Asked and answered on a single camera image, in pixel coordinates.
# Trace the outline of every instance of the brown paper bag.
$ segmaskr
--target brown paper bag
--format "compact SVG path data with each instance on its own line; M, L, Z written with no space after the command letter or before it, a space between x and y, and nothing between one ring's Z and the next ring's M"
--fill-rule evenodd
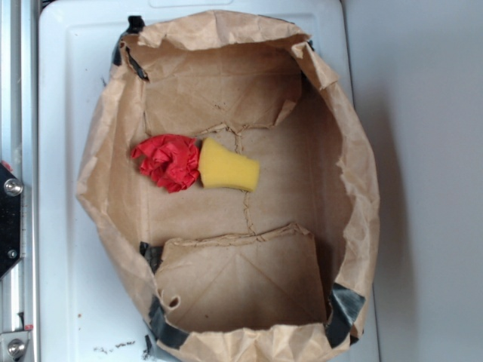
M208 11L130 22L78 199L158 345L185 361L345 351L371 294L379 191L337 75L282 20ZM155 187L129 155L162 133L213 137L257 159L257 190Z

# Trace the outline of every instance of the silver screw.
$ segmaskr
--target silver screw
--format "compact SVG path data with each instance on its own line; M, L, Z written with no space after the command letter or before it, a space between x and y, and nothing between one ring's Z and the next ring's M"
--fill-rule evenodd
M15 258L17 257L17 255L18 255L18 253L17 253L17 251L16 251L16 250L13 250L13 249L12 249L12 250L10 250L10 251L8 252L8 257L9 257L10 259L15 259Z
M18 196L23 191L23 185L18 179L8 179L3 185L3 189L8 196Z
M25 354L25 343L23 343L20 339L14 339L8 343L7 351L12 358L22 357Z

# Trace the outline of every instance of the yellow sponge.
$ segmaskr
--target yellow sponge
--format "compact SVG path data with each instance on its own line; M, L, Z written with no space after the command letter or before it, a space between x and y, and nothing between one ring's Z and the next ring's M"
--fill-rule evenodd
M207 189L230 187L255 191L260 175L258 161L234 153L211 138L203 140L198 171Z

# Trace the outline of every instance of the crumpled red paper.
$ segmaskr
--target crumpled red paper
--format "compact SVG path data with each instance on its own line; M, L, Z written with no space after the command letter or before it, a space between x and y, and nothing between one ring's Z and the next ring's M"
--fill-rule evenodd
M178 192L189 188L199 177L199 149L195 141L177 134L162 134L141 142L131 157L145 155L140 172L150 176L158 187Z

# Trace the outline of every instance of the dark mark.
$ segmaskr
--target dark mark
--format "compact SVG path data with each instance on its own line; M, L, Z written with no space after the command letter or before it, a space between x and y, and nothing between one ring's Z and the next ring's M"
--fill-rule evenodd
M134 343L136 343L136 341L130 341L130 342L126 342L126 343L119 343L118 345L115 345L116 348L121 348L121 347L125 347L126 345L133 345Z
M102 348L102 347L96 347L96 348L94 348L94 352L102 352L104 354L107 354L107 351L104 348Z

